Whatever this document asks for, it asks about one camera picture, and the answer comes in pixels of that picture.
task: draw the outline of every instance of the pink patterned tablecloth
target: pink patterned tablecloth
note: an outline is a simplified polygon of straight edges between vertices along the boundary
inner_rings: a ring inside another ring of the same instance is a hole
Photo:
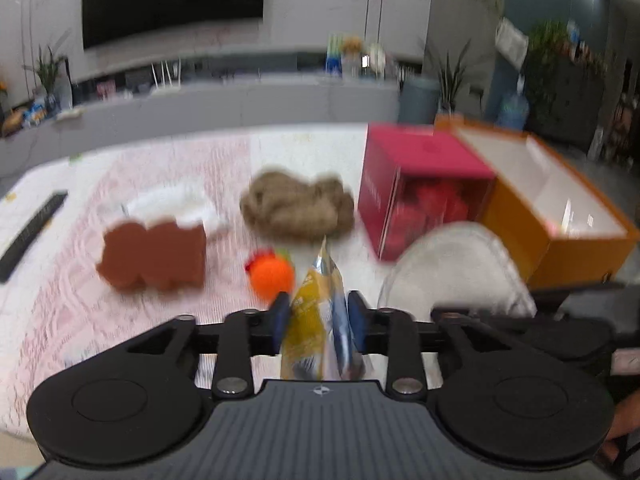
[[[242,268],[257,241],[244,227],[238,210],[240,193],[251,174],[248,135],[147,144],[115,157],[40,288],[17,366],[8,381],[9,411],[0,414],[0,424],[12,433],[29,434],[26,401],[40,382],[178,314],[193,314],[199,323],[208,323],[220,322],[235,310],[260,308],[246,286]],[[209,242],[204,290],[118,294],[95,272],[102,233],[109,223],[101,211],[139,190],[185,180],[203,183],[218,211],[230,221],[228,234]],[[212,362],[201,365],[196,382],[207,384]],[[256,383],[272,373],[267,358],[254,358]]]

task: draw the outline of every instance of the pink box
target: pink box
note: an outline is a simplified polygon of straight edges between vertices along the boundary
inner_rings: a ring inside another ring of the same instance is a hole
[[[358,211],[381,260],[441,224],[476,220],[495,173],[430,126],[370,124]]]

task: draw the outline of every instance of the open box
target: open box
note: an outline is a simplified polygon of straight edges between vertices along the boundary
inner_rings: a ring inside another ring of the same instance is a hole
[[[371,124],[358,211],[376,256],[393,261],[431,229],[477,219],[494,176],[447,133]]]
[[[530,288],[606,279],[640,232],[597,188],[533,135],[439,118],[497,173],[480,221]]]

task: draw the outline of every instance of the snack bag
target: snack bag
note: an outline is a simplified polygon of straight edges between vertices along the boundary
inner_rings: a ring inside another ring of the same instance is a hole
[[[326,239],[291,303],[282,342],[280,375],[286,380],[351,380],[362,376],[349,325],[342,276]]]

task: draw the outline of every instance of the trash bin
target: trash bin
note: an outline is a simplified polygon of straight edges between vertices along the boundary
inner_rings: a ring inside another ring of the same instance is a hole
[[[433,124],[440,101],[440,82],[425,77],[410,77],[400,95],[398,122],[401,124]]]

